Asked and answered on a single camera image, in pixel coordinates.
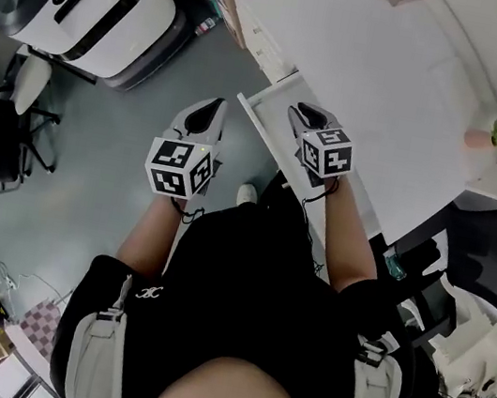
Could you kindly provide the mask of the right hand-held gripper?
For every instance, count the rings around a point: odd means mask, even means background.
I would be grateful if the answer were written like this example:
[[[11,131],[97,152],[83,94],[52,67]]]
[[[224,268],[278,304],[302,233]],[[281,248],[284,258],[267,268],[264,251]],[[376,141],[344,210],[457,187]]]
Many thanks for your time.
[[[312,188],[351,172],[354,143],[333,114],[300,101],[288,108],[287,116],[297,144],[294,155]]]

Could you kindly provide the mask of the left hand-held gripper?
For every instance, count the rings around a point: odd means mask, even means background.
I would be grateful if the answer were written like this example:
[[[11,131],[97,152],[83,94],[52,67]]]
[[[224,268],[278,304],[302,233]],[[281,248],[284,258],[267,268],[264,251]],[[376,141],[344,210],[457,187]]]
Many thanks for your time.
[[[188,201],[204,192],[218,165],[227,108],[223,98],[198,101],[153,139],[144,167],[155,194]]]

